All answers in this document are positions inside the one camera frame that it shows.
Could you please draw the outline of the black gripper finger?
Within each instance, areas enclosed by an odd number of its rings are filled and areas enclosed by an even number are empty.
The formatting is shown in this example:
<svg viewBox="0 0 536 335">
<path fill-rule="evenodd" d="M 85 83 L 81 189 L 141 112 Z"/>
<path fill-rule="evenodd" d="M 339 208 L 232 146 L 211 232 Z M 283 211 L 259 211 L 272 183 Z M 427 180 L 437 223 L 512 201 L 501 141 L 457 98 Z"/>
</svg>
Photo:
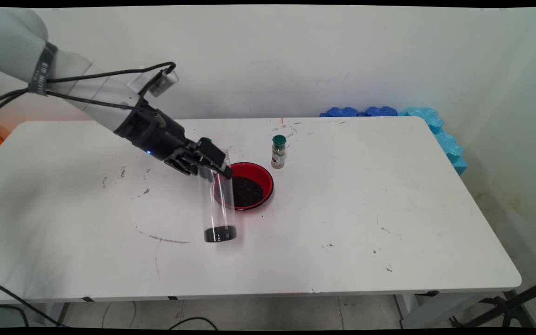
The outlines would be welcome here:
<svg viewBox="0 0 536 335">
<path fill-rule="evenodd" d="M 179 155 L 165 159 L 164 163 L 180 173 L 197 176 L 201 161 L 199 155 Z"/>
<path fill-rule="evenodd" d="M 219 149 L 209 138 L 200 138 L 195 143 L 195 155 L 202 157 L 198 176 L 210 180 L 214 173 L 220 174 L 226 180 L 233 176 L 230 164 L 226 162 L 226 153 Z"/>
</svg>

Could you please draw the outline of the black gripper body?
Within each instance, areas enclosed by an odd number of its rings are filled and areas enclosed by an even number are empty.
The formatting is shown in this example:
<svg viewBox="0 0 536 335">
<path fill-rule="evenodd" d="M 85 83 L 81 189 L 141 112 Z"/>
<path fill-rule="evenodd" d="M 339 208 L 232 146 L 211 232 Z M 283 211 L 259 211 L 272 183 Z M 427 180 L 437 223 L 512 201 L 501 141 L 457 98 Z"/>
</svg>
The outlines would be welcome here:
<svg viewBox="0 0 536 335">
<path fill-rule="evenodd" d="M 195 142 L 185 136 L 185 129 L 161 110 L 153 108 L 146 99 L 136 104 L 126 120 L 114 131 L 133 146 L 163 162 L 176 162 L 189 157 L 199 161 L 194 154 Z"/>
</svg>

